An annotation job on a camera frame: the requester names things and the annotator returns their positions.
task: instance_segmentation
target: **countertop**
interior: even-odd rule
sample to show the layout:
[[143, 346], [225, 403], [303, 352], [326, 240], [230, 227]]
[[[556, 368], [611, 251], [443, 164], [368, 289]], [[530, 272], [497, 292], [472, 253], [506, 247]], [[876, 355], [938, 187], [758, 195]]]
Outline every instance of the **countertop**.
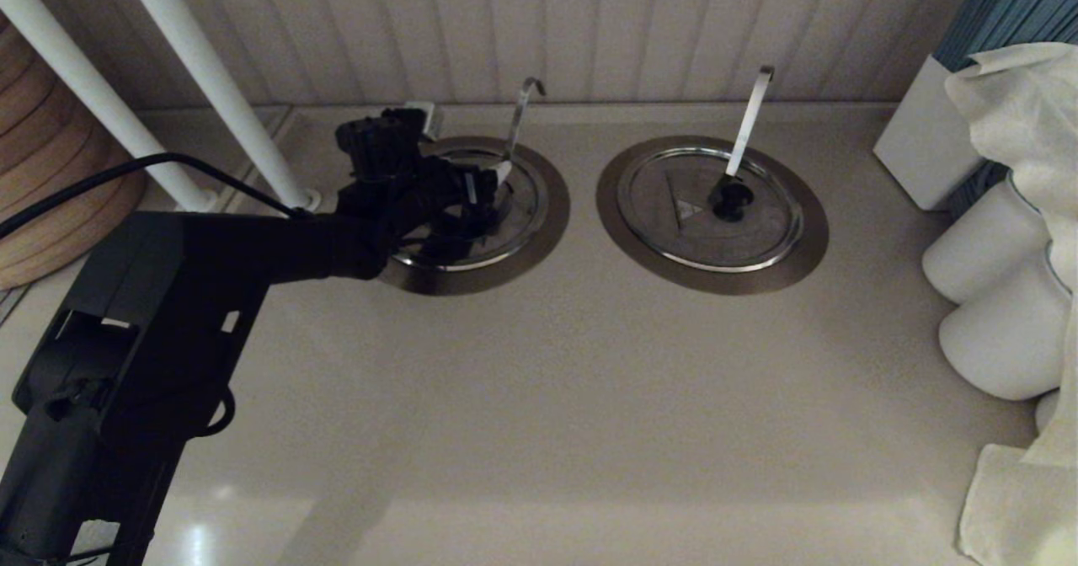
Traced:
[[[236, 420], [188, 445], [147, 564], [969, 564], [953, 544], [978, 452], [1027, 445], [1031, 406], [972, 388], [938, 347], [953, 306], [920, 260], [946, 218], [872, 154], [892, 109], [764, 108], [750, 147], [812, 187], [830, 246], [792, 287], [720, 296], [619, 250], [595, 188], [640, 140], [732, 139], [741, 106], [535, 106], [521, 143], [572, 206], [552, 254], [468, 296], [274, 287], [232, 382]], [[348, 170], [332, 129], [372, 111], [281, 125], [327, 206]], [[446, 108], [443, 136], [503, 137], [510, 116]], [[188, 133], [201, 151], [227, 141]], [[0, 327], [0, 386], [77, 271], [36, 282]], [[0, 413], [6, 453], [23, 416]]]

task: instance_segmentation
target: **black cable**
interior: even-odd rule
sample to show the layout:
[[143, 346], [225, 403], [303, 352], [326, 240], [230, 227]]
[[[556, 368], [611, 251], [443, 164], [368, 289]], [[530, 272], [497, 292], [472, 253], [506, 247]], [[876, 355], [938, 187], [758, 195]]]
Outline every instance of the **black cable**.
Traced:
[[210, 164], [206, 164], [203, 160], [195, 158], [195, 156], [177, 154], [177, 152], [163, 152], [163, 154], [139, 156], [139, 158], [119, 164], [119, 166], [109, 167], [108, 170], [98, 171], [98, 174], [93, 175], [93, 177], [82, 179], [82, 181], [78, 181], [77, 183], [73, 183], [73, 185], [66, 187], [65, 189], [57, 191], [55, 194], [51, 194], [51, 196], [43, 198], [41, 202], [28, 206], [28, 208], [16, 212], [12, 218], [8, 218], [6, 221], [0, 223], [0, 239], [10, 236], [11, 233], [15, 233], [23, 225], [33, 221], [34, 218], [41, 217], [42, 213], [49, 212], [51, 209], [70, 201], [70, 198], [79, 197], [81, 194], [86, 193], [86, 191], [93, 190], [94, 187], [103, 185], [103, 183], [113, 181], [113, 179], [119, 179], [124, 175], [129, 175], [132, 171], [141, 170], [143, 167], [154, 166], [154, 164], [165, 164], [167, 162], [185, 164], [185, 166], [193, 167], [195, 170], [199, 170], [204, 175], [218, 179], [218, 181], [232, 187], [243, 194], [257, 198], [260, 203], [270, 206], [270, 208], [277, 210], [278, 212], [285, 213], [289, 218], [310, 217], [309, 212], [302, 209], [289, 208], [289, 206], [285, 206], [280, 202], [277, 202], [276, 198], [267, 196], [265, 193], [262, 193], [262, 191], [255, 190], [254, 187], [247, 185], [247, 183], [244, 183], [239, 179], [230, 177], [230, 175], [224, 174], [224, 171], [220, 171], [216, 167], [210, 166]]
[[236, 417], [236, 397], [232, 395], [232, 389], [227, 387], [224, 388], [224, 396], [221, 398], [221, 404], [224, 405], [224, 413], [221, 415], [220, 419], [205, 428], [203, 432], [195, 436], [195, 438], [209, 438], [210, 436], [217, 436], [232, 424], [232, 419]]

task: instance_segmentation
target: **metal hook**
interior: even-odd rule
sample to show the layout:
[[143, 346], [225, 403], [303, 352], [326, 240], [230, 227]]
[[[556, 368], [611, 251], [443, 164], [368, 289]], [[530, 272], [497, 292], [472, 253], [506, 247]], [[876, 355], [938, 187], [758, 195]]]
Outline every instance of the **metal hook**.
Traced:
[[524, 108], [528, 106], [528, 97], [531, 95], [531, 86], [536, 86], [540, 95], [545, 97], [547, 86], [542, 85], [541, 79], [528, 78], [521, 85], [521, 94], [516, 97], [516, 110], [513, 112], [513, 122], [509, 125], [509, 139], [506, 139], [506, 152], [501, 154], [502, 162], [512, 162], [513, 151], [516, 149], [516, 137], [521, 135], [521, 120], [524, 118]]

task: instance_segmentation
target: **black knob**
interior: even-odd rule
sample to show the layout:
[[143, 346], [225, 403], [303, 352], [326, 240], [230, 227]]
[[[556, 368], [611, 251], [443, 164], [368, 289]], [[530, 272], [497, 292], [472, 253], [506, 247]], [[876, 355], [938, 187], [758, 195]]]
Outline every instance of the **black knob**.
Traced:
[[728, 223], [736, 223], [745, 217], [745, 206], [752, 204], [756, 196], [744, 183], [728, 182], [719, 188], [719, 197], [711, 212]]

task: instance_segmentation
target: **white napkin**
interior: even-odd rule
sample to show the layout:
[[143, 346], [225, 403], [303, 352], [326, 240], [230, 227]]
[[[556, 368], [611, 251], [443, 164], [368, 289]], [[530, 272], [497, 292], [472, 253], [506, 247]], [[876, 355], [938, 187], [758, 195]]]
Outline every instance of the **white napkin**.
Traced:
[[[946, 79], [946, 94], [969, 122], [973, 148], [1011, 167], [1014, 185], [1044, 213], [1052, 237], [1052, 266], [1074, 290], [1078, 287], [1078, 45], [1018, 44], [972, 58], [977, 66]], [[1078, 471], [1074, 303], [1065, 340], [1060, 401], [1040, 438], [1024, 454], [993, 445], [981, 452], [962, 514], [959, 550], [982, 564], [1061, 564], [1059, 555], [1049, 556], [1060, 547], [1074, 549], [1078, 529], [1073, 505]], [[1063, 564], [1074, 563], [1074, 557], [1064, 560]]]

